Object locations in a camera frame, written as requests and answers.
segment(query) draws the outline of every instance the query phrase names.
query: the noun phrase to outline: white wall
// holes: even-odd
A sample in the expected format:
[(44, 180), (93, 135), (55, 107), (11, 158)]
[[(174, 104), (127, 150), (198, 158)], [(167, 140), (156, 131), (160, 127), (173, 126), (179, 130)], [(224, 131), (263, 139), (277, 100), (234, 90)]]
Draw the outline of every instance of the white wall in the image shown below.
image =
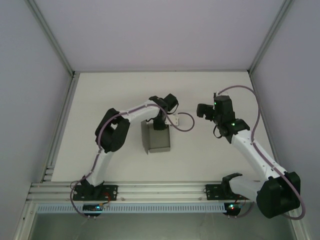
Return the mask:
[(283, 0), (36, 0), (76, 71), (246, 70)]
[(27, 5), (0, 4), (0, 239), (39, 181), (69, 76)]
[(295, 1), (253, 75), (279, 161), (301, 178), (315, 236), (319, 228), (320, 1)]

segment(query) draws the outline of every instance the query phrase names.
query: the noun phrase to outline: white table surface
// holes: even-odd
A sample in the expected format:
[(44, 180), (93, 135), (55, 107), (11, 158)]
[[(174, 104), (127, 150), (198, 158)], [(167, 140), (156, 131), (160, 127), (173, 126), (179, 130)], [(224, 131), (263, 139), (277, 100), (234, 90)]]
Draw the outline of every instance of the white table surface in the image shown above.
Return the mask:
[[(247, 72), (81, 73), (52, 181), (75, 181), (89, 172), (98, 150), (95, 130), (108, 109), (126, 110), (151, 96), (164, 98), (169, 93), (179, 101), (177, 112), (194, 116), (194, 129), (170, 129), (171, 151), (148, 155), (142, 146), (140, 124), (130, 126), (124, 146), (111, 159), (105, 181), (220, 181), (236, 172), (258, 180), (245, 158), (226, 139), (213, 136), (214, 124), (196, 115), (199, 103), (213, 104), (213, 93), (232, 85), (252, 86)], [(236, 118), (244, 119), (252, 128), (258, 111), (252, 93), (240, 88), (227, 93)], [(180, 117), (180, 128), (187, 129), (191, 124), (188, 116)], [(272, 156), (262, 121), (256, 139)]]

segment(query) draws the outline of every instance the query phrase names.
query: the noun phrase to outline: white tabletop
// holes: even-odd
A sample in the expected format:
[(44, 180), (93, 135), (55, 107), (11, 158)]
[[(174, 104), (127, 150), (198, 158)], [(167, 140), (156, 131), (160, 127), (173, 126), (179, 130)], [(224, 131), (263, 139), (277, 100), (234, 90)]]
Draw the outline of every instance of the white tabletop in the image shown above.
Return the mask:
[[(75, 181), (89, 172), (98, 150), (95, 130), (108, 109), (126, 110), (151, 96), (164, 98), (169, 93), (179, 101), (177, 112), (194, 116), (194, 129), (180, 132), (171, 128), (170, 152), (148, 155), (142, 145), (140, 124), (131, 125), (123, 147), (111, 159), (105, 181), (220, 181), (232, 173), (258, 180), (246, 159), (226, 139), (213, 136), (214, 124), (196, 115), (199, 103), (213, 104), (213, 93), (232, 85), (252, 86), (247, 72), (81, 73), (52, 181)], [(252, 128), (258, 112), (252, 93), (240, 88), (227, 93), (236, 118)], [(191, 124), (188, 116), (180, 117), (180, 128), (188, 129)], [(272, 156), (262, 121), (256, 139)]]

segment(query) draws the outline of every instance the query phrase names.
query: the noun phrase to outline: black mounting bracket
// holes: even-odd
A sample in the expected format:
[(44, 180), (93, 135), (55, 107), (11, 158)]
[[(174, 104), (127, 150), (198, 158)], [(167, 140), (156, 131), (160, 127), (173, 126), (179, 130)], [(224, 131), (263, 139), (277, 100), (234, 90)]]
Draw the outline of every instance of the black mounting bracket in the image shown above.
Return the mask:
[(207, 200), (245, 200), (244, 196), (238, 194), (226, 194), (222, 184), (207, 184), (205, 185), (205, 193)]
[(118, 185), (91, 185), (87, 180), (81, 182), (81, 185), (74, 187), (74, 201), (116, 201), (118, 195)]

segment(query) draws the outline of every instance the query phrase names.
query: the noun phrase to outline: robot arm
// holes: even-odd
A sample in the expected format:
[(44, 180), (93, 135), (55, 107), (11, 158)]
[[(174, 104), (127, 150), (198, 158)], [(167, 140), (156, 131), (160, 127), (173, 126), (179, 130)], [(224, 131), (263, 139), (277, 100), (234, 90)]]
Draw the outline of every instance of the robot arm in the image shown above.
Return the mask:
[(260, 182), (248, 180), (240, 173), (233, 173), (222, 178), (222, 188), (226, 196), (242, 195), (256, 202), (260, 211), (267, 218), (283, 214), (300, 206), (300, 201), (290, 186), (274, 171), (277, 168), (300, 193), (300, 178), (295, 172), (288, 173), (262, 146), (254, 140), (262, 154), (272, 163), (272, 167), (254, 148), (249, 126), (242, 119), (235, 117), (229, 96), (214, 96), (214, 105), (198, 104), (197, 116), (213, 121), (222, 137), (232, 144), (257, 172)]
[(103, 148), (103, 152), (101, 152), (98, 157), (95, 170), (86, 179), (90, 185), (96, 187), (104, 182), (105, 172), (109, 162), (114, 152), (118, 151), (124, 145), (131, 124), (134, 125), (136, 123), (141, 123), (142, 121), (152, 119), (153, 128), (155, 130), (161, 131), (167, 128), (165, 124), (166, 116), (164, 113), (159, 109), (159, 107), (148, 105), (158, 105), (166, 112), (170, 112), (175, 106), (178, 105), (178, 100), (172, 94), (169, 94), (165, 98), (152, 96), (143, 104), (127, 110), (116, 111), (114, 108), (109, 109), (95, 131), (95, 141), (97, 144), (98, 136), (103, 125), (113, 116), (121, 113), (124, 114), (114, 118), (101, 134), (100, 145)]

